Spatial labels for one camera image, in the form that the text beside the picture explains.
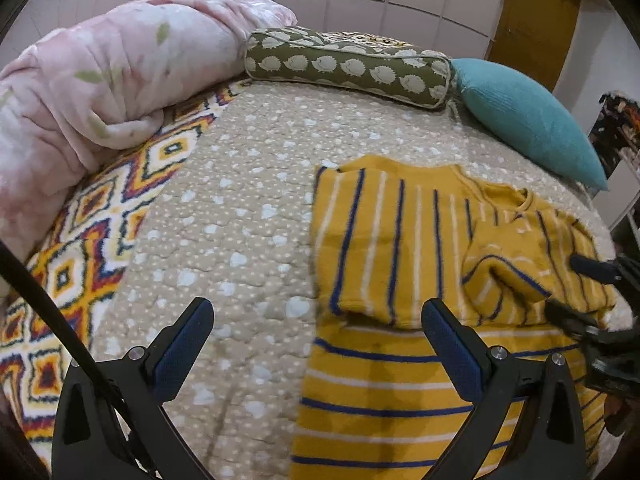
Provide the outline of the person's right hand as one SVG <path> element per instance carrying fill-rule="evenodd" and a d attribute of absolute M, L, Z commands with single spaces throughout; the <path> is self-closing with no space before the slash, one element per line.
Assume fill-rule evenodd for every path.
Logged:
<path fill-rule="evenodd" d="M 620 437 L 634 426 L 634 402 L 619 396 L 608 394 L 604 404 L 604 422 L 606 431 L 614 437 Z"/>

